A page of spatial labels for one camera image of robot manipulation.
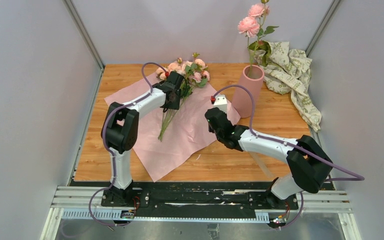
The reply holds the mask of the purple flower bouquet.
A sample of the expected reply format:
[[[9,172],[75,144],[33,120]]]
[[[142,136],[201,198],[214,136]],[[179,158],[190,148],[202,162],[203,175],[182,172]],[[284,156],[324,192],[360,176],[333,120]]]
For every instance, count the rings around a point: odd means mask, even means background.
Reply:
[[[178,58],[164,69],[158,68],[155,72],[160,81],[167,80],[169,74],[177,73],[184,77],[180,84],[179,105],[182,106],[196,88],[203,88],[210,81],[210,73],[207,64],[199,58],[200,54],[194,52],[193,60]]]

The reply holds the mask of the pink wrapping paper sheet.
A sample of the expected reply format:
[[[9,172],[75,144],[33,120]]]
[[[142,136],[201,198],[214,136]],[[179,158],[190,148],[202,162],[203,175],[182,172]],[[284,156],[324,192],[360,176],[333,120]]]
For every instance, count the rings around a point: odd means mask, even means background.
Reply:
[[[216,90],[197,88],[158,140],[162,109],[142,117],[132,148],[129,172],[135,182],[210,182],[239,180],[241,153],[226,148],[208,130],[205,112]]]

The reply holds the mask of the pink cylindrical vase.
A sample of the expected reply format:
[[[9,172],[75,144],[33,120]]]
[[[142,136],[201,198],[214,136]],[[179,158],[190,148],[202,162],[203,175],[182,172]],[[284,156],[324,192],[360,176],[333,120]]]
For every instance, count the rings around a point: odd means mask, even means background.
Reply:
[[[231,102],[241,118],[244,119],[251,116],[253,110],[252,102],[255,103],[259,98],[264,76],[264,70],[255,64],[246,66],[242,70],[237,85],[242,86],[246,90],[241,87],[235,87]]]

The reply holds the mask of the beige ribbon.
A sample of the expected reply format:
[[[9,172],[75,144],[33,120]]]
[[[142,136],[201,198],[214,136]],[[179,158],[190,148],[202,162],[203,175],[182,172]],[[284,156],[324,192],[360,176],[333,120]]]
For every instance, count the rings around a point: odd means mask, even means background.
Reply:
[[[275,176],[273,173],[269,170],[269,168],[266,166],[264,161],[259,157],[258,153],[256,152],[249,152],[249,155],[253,158],[253,160],[256,162],[256,164],[259,166],[259,168],[262,170],[262,172],[271,179],[274,179]]]

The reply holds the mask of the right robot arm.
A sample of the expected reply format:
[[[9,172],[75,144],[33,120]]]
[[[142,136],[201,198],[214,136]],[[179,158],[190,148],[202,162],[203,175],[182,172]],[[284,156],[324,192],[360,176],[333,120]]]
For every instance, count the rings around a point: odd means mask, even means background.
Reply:
[[[333,162],[311,136],[282,138],[253,131],[232,124],[217,107],[207,110],[204,116],[209,132],[228,149],[262,154],[288,165],[288,175],[275,178],[260,197],[253,198],[266,207],[278,209],[288,197],[300,192],[318,193],[333,168]]]

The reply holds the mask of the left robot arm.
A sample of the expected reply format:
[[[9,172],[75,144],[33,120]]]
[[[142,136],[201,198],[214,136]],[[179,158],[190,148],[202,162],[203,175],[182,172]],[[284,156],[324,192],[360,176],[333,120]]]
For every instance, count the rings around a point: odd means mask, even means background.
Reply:
[[[104,193],[122,207],[134,200],[130,157],[138,138],[139,121],[158,108],[178,110],[183,82],[185,78],[181,74],[171,72],[166,80],[151,85],[146,93],[125,103],[113,102],[108,108],[101,137],[111,157],[111,180]]]

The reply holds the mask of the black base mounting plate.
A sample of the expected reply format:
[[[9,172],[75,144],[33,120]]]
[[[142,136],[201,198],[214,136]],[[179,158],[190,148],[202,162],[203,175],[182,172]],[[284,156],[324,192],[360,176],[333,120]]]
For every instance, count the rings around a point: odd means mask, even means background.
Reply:
[[[271,185],[254,182],[141,182],[132,184],[134,200],[126,206],[115,203],[103,192],[103,207],[136,207],[137,217],[190,219],[252,219],[256,210],[298,210],[297,194],[284,204],[270,208],[258,203]]]

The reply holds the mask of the crumpled green patterned cloth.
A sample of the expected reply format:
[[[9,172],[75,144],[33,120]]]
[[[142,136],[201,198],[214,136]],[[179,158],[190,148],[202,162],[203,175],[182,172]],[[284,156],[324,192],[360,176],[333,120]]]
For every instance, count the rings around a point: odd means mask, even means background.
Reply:
[[[277,94],[290,94],[290,99],[302,119],[318,132],[322,114],[309,96],[311,63],[306,52],[290,48],[288,41],[262,41],[258,48],[250,47],[249,52],[264,70],[267,88]]]

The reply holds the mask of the pink rose stem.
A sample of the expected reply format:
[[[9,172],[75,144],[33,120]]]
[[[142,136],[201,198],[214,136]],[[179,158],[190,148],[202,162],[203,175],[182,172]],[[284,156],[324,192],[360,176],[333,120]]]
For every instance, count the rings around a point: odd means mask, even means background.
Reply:
[[[244,35],[247,39],[247,51],[249,54],[249,70],[246,74],[251,78],[253,65],[257,62],[255,56],[258,50],[263,49],[265,42],[263,38],[275,32],[279,26],[267,25],[266,19],[271,10],[268,5],[269,0],[261,0],[259,3],[253,4],[247,11],[244,17],[237,26],[238,33]]]

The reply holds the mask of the aluminium rail frame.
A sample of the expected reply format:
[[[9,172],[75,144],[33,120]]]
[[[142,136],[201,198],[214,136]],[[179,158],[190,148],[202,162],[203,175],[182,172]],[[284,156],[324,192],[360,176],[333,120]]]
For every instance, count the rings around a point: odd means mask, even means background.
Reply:
[[[349,198],[325,184],[275,207],[267,182],[135,182],[123,205],[101,182],[59,186],[42,240],[360,240]]]

